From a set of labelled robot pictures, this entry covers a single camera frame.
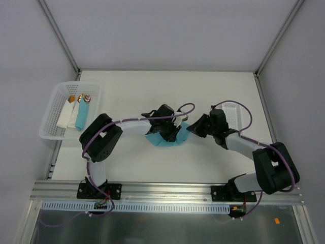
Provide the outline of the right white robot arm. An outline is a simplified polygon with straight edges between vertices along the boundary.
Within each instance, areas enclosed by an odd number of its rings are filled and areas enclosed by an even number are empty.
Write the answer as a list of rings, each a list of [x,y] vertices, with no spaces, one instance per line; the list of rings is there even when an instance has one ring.
[[[256,201],[256,192],[273,194],[291,192],[300,181],[293,160],[281,142],[260,143],[231,129],[226,115],[221,109],[213,109],[203,114],[194,124],[187,127],[193,134],[205,138],[212,136],[217,145],[235,151],[254,162],[255,172],[242,174],[228,180],[219,189],[212,189],[213,201],[240,202],[247,199]]]

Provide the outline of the blue paper napkin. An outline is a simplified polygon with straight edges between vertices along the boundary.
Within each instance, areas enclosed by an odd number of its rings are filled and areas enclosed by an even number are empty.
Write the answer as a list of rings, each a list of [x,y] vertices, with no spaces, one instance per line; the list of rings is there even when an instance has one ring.
[[[148,134],[146,135],[146,139],[156,147],[173,147],[182,145],[189,137],[190,131],[187,130],[189,126],[188,123],[182,122],[181,129],[176,136],[176,140],[174,142],[165,141],[160,133]]]

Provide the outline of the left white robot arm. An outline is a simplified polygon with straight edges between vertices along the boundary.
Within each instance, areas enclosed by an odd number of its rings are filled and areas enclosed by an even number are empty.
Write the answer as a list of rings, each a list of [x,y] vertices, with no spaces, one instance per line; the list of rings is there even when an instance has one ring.
[[[181,109],[173,110],[167,104],[157,110],[143,113],[136,119],[113,122],[107,114],[100,114],[83,132],[79,141],[82,157],[86,160],[86,184],[94,198],[105,195],[107,177],[104,160],[107,159],[122,137],[144,135],[148,139],[174,143],[181,131],[181,123],[187,119]]]

